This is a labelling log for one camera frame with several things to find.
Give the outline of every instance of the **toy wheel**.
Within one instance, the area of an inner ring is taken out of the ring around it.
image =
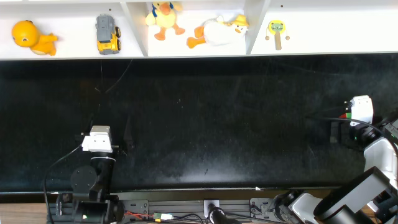
[[[122,36],[122,33],[120,33],[120,28],[115,27],[114,29],[116,31],[116,37],[120,38],[120,36]]]
[[[118,40],[118,50],[122,49],[122,43],[120,43],[120,40]]]

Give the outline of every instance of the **yellow hat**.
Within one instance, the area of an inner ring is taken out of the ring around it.
[[[246,16],[242,14],[239,14],[232,23],[238,26],[249,26],[248,22],[246,21]]]

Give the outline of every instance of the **yellow and gray toy truck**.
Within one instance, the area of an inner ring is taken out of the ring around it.
[[[117,54],[122,48],[120,29],[114,25],[114,19],[106,14],[97,17],[97,46],[100,54]]]

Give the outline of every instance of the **orange beak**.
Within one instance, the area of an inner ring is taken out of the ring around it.
[[[160,6],[160,11],[164,14],[164,15],[169,15],[170,14],[170,11],[171,11],[172,9],[170,8],[170,3],[163,3],[161,6]]]

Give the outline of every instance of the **plush toy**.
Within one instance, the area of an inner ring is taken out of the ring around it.
[[[58,40],[58,37],[53,34],[41,34],[32,21],[20,21],[15,24],[12,28],[12,38],[18,46],[30,47],[35,54],[54,56],[56,53],[54,41]]]
[[[175,29],[175,34],[177,35],[185,33],[185,29],[176,24],[177,15],[174,9],[178,12],[181,11],[181,4],[177,2],[152,3],[152,12],[146,17],[145,22],[148,26],[157,24],[160,27],[160,32],[155,34],[156,39],[165,40],[166,30],[171,27]]]
[[[269,40],[268,32],[275,35],[275,48],[276,50],[282,50],[282,42],[280,41],[280,35],[286,31],[286,25],[280,20],[270,21],[266,30],[266,40]],[[286,40],[290,40],[290,37],[286,32]]]
[[[248,31],[249,24],[244,15],[238,15],[235,21],[224,22],[224,18],[219,16],[217,19],[210,19],[204,26],[195,29],[195,37],[187,40],[189,48],[194,48],[198,44],[210,44],[213,46],[230,44],[242,38]]]

